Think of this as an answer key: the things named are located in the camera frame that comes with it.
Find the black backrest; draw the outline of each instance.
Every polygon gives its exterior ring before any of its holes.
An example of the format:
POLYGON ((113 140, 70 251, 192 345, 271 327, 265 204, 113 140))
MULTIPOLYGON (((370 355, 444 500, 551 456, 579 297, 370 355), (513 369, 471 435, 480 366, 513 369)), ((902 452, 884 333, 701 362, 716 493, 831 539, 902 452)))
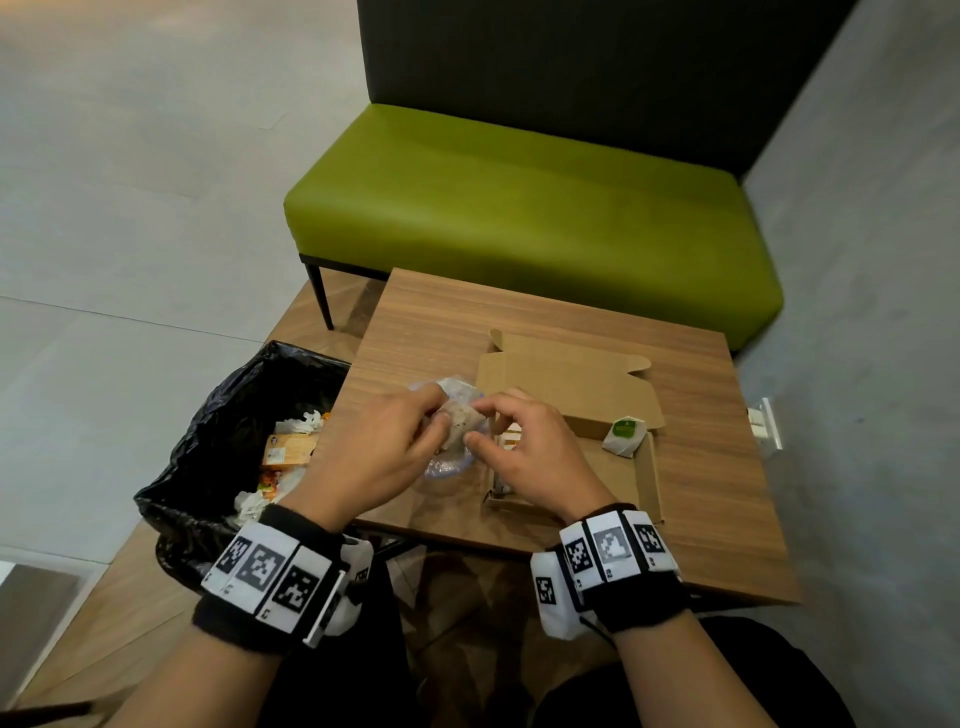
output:
POLYGON ((744 175, 855 0, 358 0, 375 103, 744 175))

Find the person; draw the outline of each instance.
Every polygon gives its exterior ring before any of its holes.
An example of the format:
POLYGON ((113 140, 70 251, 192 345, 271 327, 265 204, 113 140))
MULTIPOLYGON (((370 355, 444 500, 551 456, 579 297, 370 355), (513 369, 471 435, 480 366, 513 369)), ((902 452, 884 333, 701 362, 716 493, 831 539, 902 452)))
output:
MULTIPOLYGON (((327 535, 341 533, 353 519, 400 495, 423 473, 446 438, 449 419, 439 413, 428 426, 421 423, 445 399, 435 384, 375 398, 347 426, 336 447, 325 449, 310 463, 300 486, 282 506, 270 506, 268 511, 284 509, 327 535)), ((522 426, 519 446, 509 451, 480 433, 465 438, 470 450, 518 493, 566 523, 614 505, 611 492, 590 469, 555 408, 519 390, 472 405, 495 417, 494 434, 514 421, 522 426)), ((672 572, 669 576, 676 581, 672 572)), ((324 637, 316 649, 298 645, 277 654, 244 648, 239 646, 243 640, 231 637, 233 632, 209 629, 195 617, 200 628, 188 630, 109 725, 237 728, 386 720, 426 724, 383 564, 374 561, 370 586, 354 627, 341 637, 324 637)), ((206 596, 198 615, 209 600, 216 601, 206 596)), ((620 612, 629 615, 629 605, 620 612)), ((745 619, 732 622, 754 627, 711 630, 705 627, 708 622, 701 623, 682 605, 659 623, 613 631, 620 663, 574 678, 549 693, 534 724, 602 719, 604 724, 616 720, 617 725, 647 728, 759 728, 830 719, 831 725, 852 725, 826 679, 776 632, 745 619)))

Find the green seat cushion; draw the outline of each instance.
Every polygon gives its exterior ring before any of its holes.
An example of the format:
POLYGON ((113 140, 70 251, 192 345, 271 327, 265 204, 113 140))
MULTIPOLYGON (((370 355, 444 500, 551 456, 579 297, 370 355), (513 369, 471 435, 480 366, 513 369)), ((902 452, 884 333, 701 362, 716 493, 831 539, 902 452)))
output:
POLYGON ((782 306, 726 172, 372 104, 287 195, 303 255, 722 331, 782 306))

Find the plastic bag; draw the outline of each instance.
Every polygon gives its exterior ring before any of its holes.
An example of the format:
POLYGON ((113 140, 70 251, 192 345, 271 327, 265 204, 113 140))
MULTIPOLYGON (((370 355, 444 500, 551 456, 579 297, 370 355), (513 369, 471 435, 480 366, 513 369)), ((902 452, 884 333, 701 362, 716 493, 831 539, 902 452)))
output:
POLYGON ((236 533, 239 491, 255 491, 267 437, 276 422, 329 412, 349 364, 272 341, 207 397, 170 464, 133 500, 160 533, 157 560, 198 591, 210 563, 236 533))
MULTIPOLYGON (((417 384, 411 384, 410 389, 420 389, 427 383, 429 382, 422 381, 417 384)), ((455 376, 438 379, 437 383, 449 398, 458 401, 460 404, 470 404, 472 401, 483 397, 483 392, 455 376)), ((490 432, 490 423, 483 423, 477 431, 483 433, 490 432)), ((469 450, 466 450, 463 455, 452 452, 440 452, 427 464, 423 475, 424 477, 430 478, 451 477, 452 475, 462 473, 472 462, 473 453, 469 450)))

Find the bench frame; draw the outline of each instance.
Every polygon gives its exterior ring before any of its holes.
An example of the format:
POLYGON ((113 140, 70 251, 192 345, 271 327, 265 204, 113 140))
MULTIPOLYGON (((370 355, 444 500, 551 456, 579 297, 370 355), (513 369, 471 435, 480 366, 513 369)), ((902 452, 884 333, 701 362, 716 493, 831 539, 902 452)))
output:
POLYGON ((313 286, 313 294, 317 297, 317 303, 320 304, 321 313, 324 315, 324 323, 328 331, 333 330, 333 319, 330 318, 330 304, 326 300, 326 289, 324 289, 324 279, 321 278, 320 269, 329 268, 331 271, 340 271, 341 273, 352 273, 355 276, 364 276, 369 279, 386 280, 390 273, 378 271, 375 268, 364 268, 361 265, 351 265, 350 263, 340 263, 336 260, 327 260, 325 257, 313 257, 312 255, 301 255, 300 261, 306 266, 306 275, 310 277, 310 284, 313 286))

